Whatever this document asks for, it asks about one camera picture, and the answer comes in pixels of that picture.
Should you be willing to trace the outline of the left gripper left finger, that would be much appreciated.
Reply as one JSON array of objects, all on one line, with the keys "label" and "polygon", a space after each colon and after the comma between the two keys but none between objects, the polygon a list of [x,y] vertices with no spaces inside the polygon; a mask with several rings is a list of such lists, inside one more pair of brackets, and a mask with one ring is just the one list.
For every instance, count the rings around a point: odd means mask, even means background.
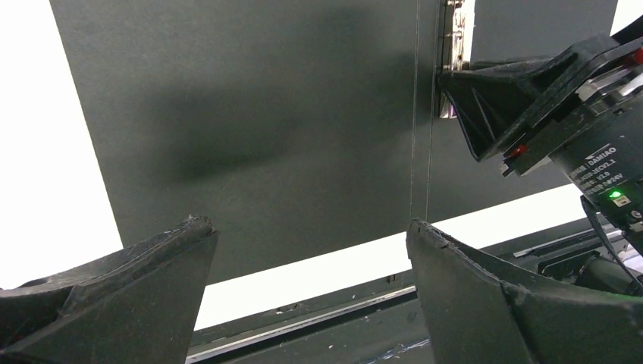
[{"label": "left gripper left finger", "polygon": [[183,363],[219,233],[192,215],[133,246],[1,292],[3,363]]}]

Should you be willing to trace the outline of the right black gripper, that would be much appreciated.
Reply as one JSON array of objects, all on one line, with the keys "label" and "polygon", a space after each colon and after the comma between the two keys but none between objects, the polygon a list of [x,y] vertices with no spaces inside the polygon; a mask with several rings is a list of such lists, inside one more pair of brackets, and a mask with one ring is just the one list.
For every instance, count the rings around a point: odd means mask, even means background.
[{"label": "right black gripper", "polygon": [[507,149],[502,172],[519,176],[554,163],[584,202],[626,236],[641,236],[641,19],[555,57],[445,71],[438,85],[477,162]]}]

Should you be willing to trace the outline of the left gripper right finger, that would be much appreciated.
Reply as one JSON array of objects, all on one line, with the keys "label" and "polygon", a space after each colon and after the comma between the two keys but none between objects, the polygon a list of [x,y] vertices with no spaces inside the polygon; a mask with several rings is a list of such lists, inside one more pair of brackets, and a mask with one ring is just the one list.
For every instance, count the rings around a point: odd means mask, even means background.
[{"label": "left gripper right finger", "polygon": [[530,272],[413,219],[406,232],[437,363],[640,363],[642,300]]}]

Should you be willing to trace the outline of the grey and black folder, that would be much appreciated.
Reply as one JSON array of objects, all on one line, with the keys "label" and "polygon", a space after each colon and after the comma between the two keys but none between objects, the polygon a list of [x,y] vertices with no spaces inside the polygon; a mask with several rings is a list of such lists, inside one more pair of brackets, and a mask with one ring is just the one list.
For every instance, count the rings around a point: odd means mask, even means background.
[{"label": "grey and black folder", "polygon": [[438,118],[442,1],[53,1],[125,246],[189,215],[213,283],[567,184]]}]

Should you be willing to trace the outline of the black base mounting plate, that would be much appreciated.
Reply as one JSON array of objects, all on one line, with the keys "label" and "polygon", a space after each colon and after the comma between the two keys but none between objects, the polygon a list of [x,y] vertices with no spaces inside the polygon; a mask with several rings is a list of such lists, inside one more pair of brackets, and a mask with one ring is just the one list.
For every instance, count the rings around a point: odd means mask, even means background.
[{"label": "black base mounting plate", "polygon": [[[552,278],[595,283],[619,273],[587,221],[485,248]],[[189,363],[430,363],[431,344],[411,271],[198,330]]]}]

